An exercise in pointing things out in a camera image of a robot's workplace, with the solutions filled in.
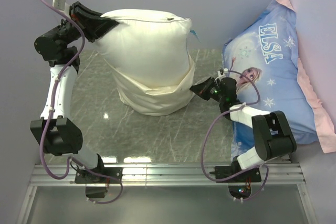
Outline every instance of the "blonde hair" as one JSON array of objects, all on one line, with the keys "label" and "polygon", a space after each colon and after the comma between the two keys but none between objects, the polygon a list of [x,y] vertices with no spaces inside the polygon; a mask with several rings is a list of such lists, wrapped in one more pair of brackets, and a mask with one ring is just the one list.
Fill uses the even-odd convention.
[{"label": "blonde hair", "polygon": [[[247,69],[254,69],[254,70],[256,70],[256,72],[257,72],[255,78],[254,78],[253,80],[251,80],[251,82],[256,83],[257,81],[259,81],[259,80],[261,79],[261,74],[262,74],[262,72],[263,72],[261,69],[259,69],[259,68],[255,68],[255,67],[251,67],[251,68],[247,68]],[[243,84],[237,86],[237,94],[238,94],[239,92],[241,92],[241,90],[246,89],[246,88],[248,88],[248,87],[251,85],[251,83],[250,83],[248,80],[246,80],[247,77],[242,77],[242,78],[244,78],[245,82],[244,82]]]}]

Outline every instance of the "gray marble surface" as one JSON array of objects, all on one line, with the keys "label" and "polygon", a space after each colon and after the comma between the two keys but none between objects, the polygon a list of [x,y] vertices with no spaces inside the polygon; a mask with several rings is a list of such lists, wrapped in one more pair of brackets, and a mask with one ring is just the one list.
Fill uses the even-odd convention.
[{"label": "gray marble surface", "polygon": [[[219,50],[193,50],[195,79],[214,75],[221,67]],[[82,130],[84,143],[102,157],[122,162],[197,162],[201,144],[218,104],[194,97],[184,108],[167,116],[146,116],[121,103],[111,68],[95,51],[84,51],[72,94],[71,115]],[[232,124],[221,119],[206,148],[206,161],[229,161]],[[48,156],[50,164],[64,158]]]}]

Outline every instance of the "blue pillow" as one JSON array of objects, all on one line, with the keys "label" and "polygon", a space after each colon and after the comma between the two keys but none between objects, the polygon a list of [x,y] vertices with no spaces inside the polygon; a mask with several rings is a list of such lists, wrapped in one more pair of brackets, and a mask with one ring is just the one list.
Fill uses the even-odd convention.
[{"label": "blue pillow", "polygon": [[[224,45],[224,68],[241,72],[257,86],[261,101],[253,108],[283,111],[298,144],[318,140],[314,113],[297,82],[298,46],[295,31],[296,13],[276,0],[243,33]],[[253,86],[238,74],[230,73],[237,81],[241,102],[254,102]],[[232,157],[254,146],[251,128],[234,122]]]}]

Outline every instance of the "white fabric bag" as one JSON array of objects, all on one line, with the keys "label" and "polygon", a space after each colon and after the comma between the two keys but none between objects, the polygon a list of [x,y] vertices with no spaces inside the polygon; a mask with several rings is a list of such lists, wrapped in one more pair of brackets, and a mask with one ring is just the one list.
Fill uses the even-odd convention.
[{"label": "white fabric bag", "polygon": [[155,10],[102,15],[120,24],[94,43],[111,66],[120,100],[145,115],[168,115],[193,93],[195,63],[187,52],[189,18]]}]

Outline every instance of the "pink trim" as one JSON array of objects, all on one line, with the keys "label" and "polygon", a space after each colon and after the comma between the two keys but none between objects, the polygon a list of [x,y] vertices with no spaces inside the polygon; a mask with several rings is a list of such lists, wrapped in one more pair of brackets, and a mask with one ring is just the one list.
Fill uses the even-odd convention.
[{"label": "pink trim", "polygon": [[307,99],[308,104],[314,112],[316,132],[324,153],[336,152],[336,134],[334,125],[322,107],[322,102],[317,98],[313,87],[310,85],[309,77],[303,68],[302,62],[298,59],[298,83]]},{"label": "pink trim", "polygon": [[289,0],[275,0],[275,1],[278,2],[280,5],[284,5],[288,9],[294,10],[294,8],[293,8],[292,4],[289,2]]}]

